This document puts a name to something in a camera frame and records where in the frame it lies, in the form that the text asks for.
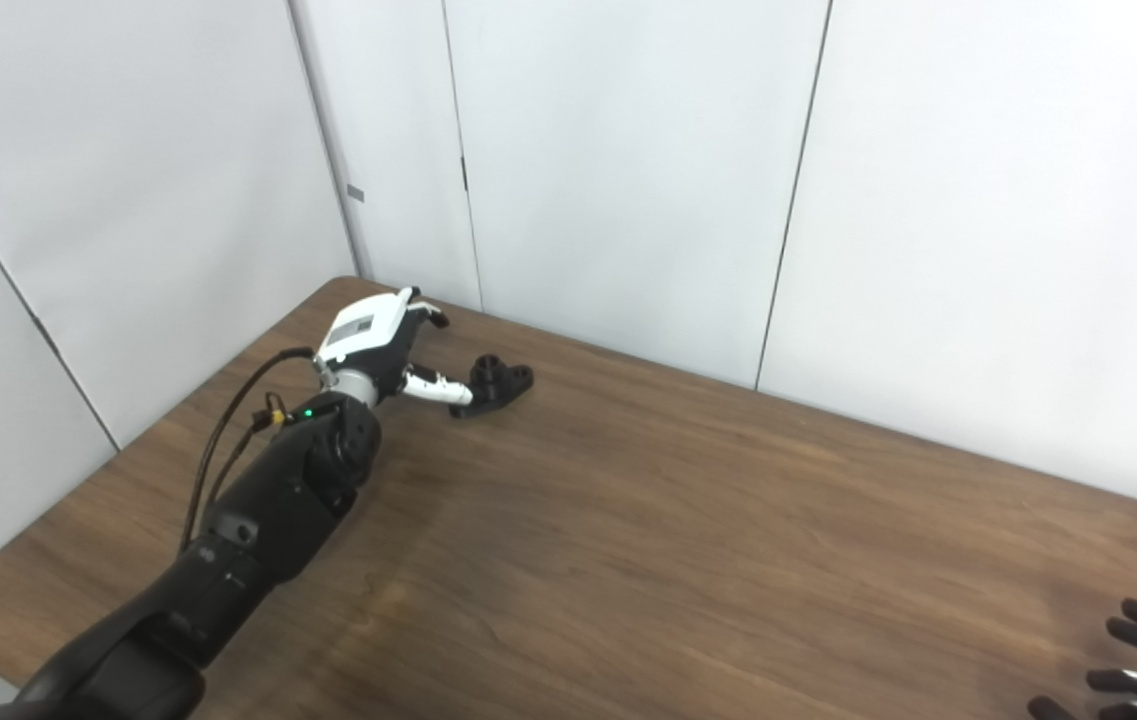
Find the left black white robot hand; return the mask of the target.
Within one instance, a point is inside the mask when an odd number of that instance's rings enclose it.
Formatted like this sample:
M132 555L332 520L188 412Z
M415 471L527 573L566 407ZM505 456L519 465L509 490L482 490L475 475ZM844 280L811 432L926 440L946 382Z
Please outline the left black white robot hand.
M318 347L321 386L364 406L377 407L399 395L466 407L472 389L410 355L422 325L450 325L445 311L420 299L420 288L376 293L345 307Z

